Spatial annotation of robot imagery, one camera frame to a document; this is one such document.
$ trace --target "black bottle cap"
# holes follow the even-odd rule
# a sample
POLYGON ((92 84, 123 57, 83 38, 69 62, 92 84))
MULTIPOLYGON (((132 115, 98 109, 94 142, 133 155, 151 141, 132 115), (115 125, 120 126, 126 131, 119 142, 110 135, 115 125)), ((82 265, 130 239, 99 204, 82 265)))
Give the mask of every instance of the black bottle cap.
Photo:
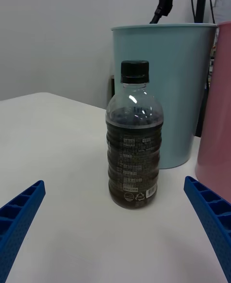
POLYGON ((148 82, 148 61, 123 61, 121 63, 121 83, 141 84, 148 82))

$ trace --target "white wall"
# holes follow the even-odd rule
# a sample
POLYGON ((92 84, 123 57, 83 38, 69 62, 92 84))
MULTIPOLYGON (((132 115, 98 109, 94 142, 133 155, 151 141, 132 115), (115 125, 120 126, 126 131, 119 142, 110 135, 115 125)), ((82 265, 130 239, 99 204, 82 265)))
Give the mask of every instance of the white wall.
MULTIPOLYGON (((157 4, 158 0, 0 0, 0 100, 50 91, 106 107, 113 74, 110 28, 149 23, 157 4)), ((190 0, 174 1, 169 16, 161 19, 192 21, 190 0)))

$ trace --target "light blue trash bin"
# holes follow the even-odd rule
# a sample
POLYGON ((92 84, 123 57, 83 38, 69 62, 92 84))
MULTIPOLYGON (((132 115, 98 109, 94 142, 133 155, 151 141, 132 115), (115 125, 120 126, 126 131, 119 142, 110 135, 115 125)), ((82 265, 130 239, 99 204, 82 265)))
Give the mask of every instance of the light blue trash bin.
POLYGON ((177 167, 190 157, 216 27, 156 24, 112 29, 115 93, 122 88, 122 61, 150 63, 147 90, 164 110, 160 168, 177 167))

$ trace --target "recycling symbol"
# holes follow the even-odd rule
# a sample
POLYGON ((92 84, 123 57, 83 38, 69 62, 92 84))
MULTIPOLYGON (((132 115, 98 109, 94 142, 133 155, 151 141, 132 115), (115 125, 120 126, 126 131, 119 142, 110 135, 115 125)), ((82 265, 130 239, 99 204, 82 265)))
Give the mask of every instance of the recycling symbol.
POLYGON ((136 200, 142 201, 144 200, 144 194, 143 193, 138 193, 135 197, 136 200))

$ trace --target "barcode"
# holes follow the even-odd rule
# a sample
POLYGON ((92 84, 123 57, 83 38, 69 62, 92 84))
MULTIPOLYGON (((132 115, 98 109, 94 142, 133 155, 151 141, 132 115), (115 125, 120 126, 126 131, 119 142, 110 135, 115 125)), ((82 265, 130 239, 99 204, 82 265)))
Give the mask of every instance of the barcode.
POLYGON ((124 184, 123 188, 124 188, 124 191, 128 191, 128 192, 138 192, 138 188, 134 187, 134 185, 127 185, 127 184, 124 184))
POLYGON ((124 145, 125 146, 135 146, 135 140, 134 139, 124 139, 124 145))
POLYGON ((156 191, 157 184, 151 187, 149 190, 146 191, 146 198, 152 196, 156 191))
POLYGON ((127 177, 124 177, 124 183, 136 183, 136 182, 142 182, 142 178, 127 178, 127 177))
POLYGON ((124 168, 133 169, 135 171, 141 171, 142 170, 142 166, 128 166, 127 164, 124 164, 124 168))

